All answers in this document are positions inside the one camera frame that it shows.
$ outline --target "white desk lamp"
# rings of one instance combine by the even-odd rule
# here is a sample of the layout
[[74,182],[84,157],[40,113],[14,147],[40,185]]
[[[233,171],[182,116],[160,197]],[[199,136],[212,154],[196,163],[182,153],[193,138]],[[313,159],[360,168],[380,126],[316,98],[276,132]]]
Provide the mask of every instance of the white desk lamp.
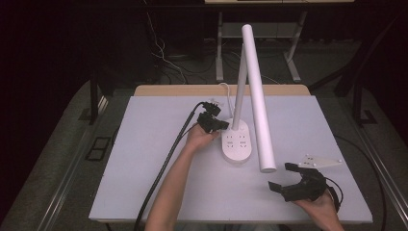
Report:
[[251,154],[252,146],[249,129],[247,124],[240,119],[243,91],[246,75],[248,75],[260,171],[274,172],[276,170],[276,164],[270,138],[261,73],[258,65],[252,27],[250,25],[244,25],[242,27],[242,37],[243,45],[234,117],[227,120],[230,122],[230,126],[227,130],[222,132],[222,151],[225,159],[233,164],[246,162]]

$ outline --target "lamp base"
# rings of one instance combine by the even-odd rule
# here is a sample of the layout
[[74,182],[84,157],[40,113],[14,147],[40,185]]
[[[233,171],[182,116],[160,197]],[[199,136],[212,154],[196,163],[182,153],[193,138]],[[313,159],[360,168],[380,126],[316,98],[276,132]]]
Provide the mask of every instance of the lamp base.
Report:
[[232,130],[233,118],[226,121],[230,125],[221,133],[224,158],[231,164],[243,164],[249,159],[252,151],[248,125],[240,120],[237,131],[234,131]]

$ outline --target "power strip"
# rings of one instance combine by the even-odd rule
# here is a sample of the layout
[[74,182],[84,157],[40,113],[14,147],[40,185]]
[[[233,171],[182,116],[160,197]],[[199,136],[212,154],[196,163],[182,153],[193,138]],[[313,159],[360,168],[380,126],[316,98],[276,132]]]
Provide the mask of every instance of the power strip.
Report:
[[221,133],[224,158],[231,164],[243,164],[251,155],[252,145],[248,125],[240,120],[237,131],[232,130],[233,118],[226,120],[229,126]]

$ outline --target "white table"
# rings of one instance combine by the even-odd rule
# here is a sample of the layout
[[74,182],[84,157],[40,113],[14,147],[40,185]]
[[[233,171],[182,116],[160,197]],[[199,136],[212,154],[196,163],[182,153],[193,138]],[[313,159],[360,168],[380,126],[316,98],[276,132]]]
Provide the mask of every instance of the white table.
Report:
[[[266,96],[278,170],[274,173],[259,171],[251,103],[249,96],[245,96],[242,119],[250,127],[253,143],[249,161],[241,166],[226,162],[221,154],[221,140],[213,141],[197,153],[191,165],[178,217],[180,221],[311,222],[300,208],[285,202],[279,193],[271,192],[268,181],[283,186],[298,183],[300,175],[286,171],[285,163],[298,163],[306,154],[337,160],[343,158],[342,153],[316,98],[308,95],[304,86],[264,86],[264,89],[266,94],[280,94]],[[226,87],[223,86],[146,86],[137,89],[136,96],[129,101],[89,218],[101,222],[133,222],[190,111],[198,102],[210,99],[223,104],[219,119],[230,117]],[[203,111],[199,108],[196,116]],[[184,142],[182,139],[174,155],[179,153]],[[367,203],[346,162],[323,168],[320,172],[336,181],[344,191],[339,212],[341,222],[372,222]],[[146,207],[143,220],[147,218],[154,196]]]

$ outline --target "gray carpet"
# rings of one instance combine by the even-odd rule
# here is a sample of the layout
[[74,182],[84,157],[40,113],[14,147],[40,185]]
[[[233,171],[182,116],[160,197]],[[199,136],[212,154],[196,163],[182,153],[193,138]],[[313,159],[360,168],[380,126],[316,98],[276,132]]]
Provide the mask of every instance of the gray carpet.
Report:
[[[260,44],[258,55],[261,72],[267,76],[263,79],[265,84],[292,82],[281,55],[286,45],[288,44],[284,41],[267,41]],[[357,42],[300,44],[293,59],[302,78],[301,84],[313,84],[342,67],[352,58],[358,46]],[[239,66],[236,54],[241,54],[239,46],[233,42],[227,42],[223,49],[225,50],[223,56],[225,82],[235,84]],[[183,69],[190,84],[216,84],[214,58],[212,53],[203,61],[184,60],[174,63],[190,71]],[[183,80],[177,69],[163,68],[163,75],[158,84],[170,82],[180,84]],[[350,96],[335,97],[332,92],[335,84],[336,81],[333,81],[316,90],[314,94],[318,97],[323,113],[344,154],[344,159],[369,204],[374,219],[374,223],[346,225],[345,229],[380,230],[383,206],[379,185],[369,162],[362,153],[362,151],[367,152],[367,149],[358,135],[360,129],[356,128],[350,118]],[[86,120],[78,120],[89,107],[88,90],[89,85],[84,85],[71,100],[0,230],[38,230],[39,227],[40,230],[108,230],[105,224],[89,220],[88,215],[109,159],[116,129],[120,125],[127,102],[134,90],[117,90],[112,97],[107,98],[108,105],[93,126],[88,126]],[[404,195],[408,195],[408,186],[404,181],[408,176],[406,145],[367,91],[364,92],[363,109],[370,110],[378,122],[365,125],[364,132],[368,134],[375,149],[381,155],[395,183]],[[84,157],[89,152],[90,146],[98,137],[111,139],[104,159],[100,162],[85,160]],[[63,181],[65,176],[70,176],[70,181]],[[54,195],[60,197],[61,200],[58,200],[60,203],[53,200]],[[385,230],[406,230],[393,203],[388,196],[386,197]],[[50,208],[55,209],[53,213],[47,213],[50,205]],[[45,215],[48,215],[49,219],[43,219]],[[289,226],[293,231],[318,230],[313,224]],[[114,231],[132,230],[133,224],[112,224],[111,227]]]

